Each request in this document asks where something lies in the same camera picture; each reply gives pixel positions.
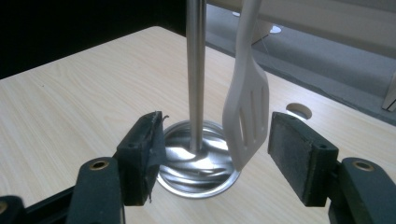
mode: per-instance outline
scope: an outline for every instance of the reflective metal surface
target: reflective metal surface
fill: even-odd
[[[239,172],[224,140],[221,126],[204,121],[202,148],[190,151],[191,127],[183,121],[164,132],[167,162],[157,180],[172,193],[187,198],[207,198],[222,193],[238,178]]]

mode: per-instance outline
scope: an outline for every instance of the wooden table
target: wooden table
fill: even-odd
[[[0,195],[26,206],[75,184],[85,161],[112,156],[137,119],[161,110],[166,128],[188,119],[186,39],[153,27],[0,81]],[[206,49],[205,119],[221,123],[234,58]],[[396,127],[268,74],[271,111],[308,106],[306,123],[396,181]],[[127,223],[328,223],[305,208],[267,154],[267,142],[226,192],[177,197],[159,184]]]

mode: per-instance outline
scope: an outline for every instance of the black clamp frame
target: black clamp frame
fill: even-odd
[[[373,162],[346,158],[338,148],[293,116],[274,113],[268,153],[305,206],[332,203],[338,223],[396,223],[396,186]],[[77,184],[24,208],[21,198],[0,197],[0,223],[124,223],[124,205],[150,198],[165,159],[163,116],[139,119],[113,158],[83,164]]]
[[[305,206],[329,209],[331,223],[396,223],[396,186],[377,164],[337,161],[338,148],[299,119],[272,116],[268,153]]]
[[[84,163],[74,187],[27,208],[17,196],[0,197],[0,223],[125,223],[123,206],[144,205],[165,158],[157,111],[137,121],[113,158]]]

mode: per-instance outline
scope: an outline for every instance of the spatula slot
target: spatula slot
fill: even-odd
[[[251,109],[251,121],[253,125],[253,142],[256,142],[257,139],[257,119],[256,119],[256,106],[254,101],[254,93],[250,91],[250,109]]]
[[[242,142],[244,143],[244,150],[246,150],[248,146],[247,125],[244,111],[242,110],[242,108],[239,109],[239,127],[241,129],[241,137]]]

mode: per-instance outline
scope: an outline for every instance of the metal rod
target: metal rod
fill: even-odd
[[[191,125],[190,153],[202,147],[205,85],[206,0],[187,0],[187,62]]]

